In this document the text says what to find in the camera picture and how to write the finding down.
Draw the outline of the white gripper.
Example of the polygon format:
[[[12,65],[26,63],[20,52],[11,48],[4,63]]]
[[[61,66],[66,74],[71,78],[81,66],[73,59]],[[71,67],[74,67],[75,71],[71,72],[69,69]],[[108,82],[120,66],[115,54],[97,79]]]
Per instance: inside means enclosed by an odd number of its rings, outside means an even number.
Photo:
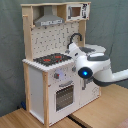
[[[71,43],[69,48],[66,50],[66,53],[74,60],[75,63],[81,62],[81,57],[83,52],[79,49],[79,47],[75,43]]]

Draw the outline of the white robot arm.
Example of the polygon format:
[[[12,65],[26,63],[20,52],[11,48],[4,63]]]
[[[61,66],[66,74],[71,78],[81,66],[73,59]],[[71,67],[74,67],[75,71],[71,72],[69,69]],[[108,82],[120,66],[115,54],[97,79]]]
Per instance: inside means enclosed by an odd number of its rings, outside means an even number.
[[[104,52],[105,48],[101,46],[78,47],[75,43],[71,43],[67,50],[81,78],[92,78],[93,82],[100,87],[127,80],[128,69],[113,73],[110,58]]]

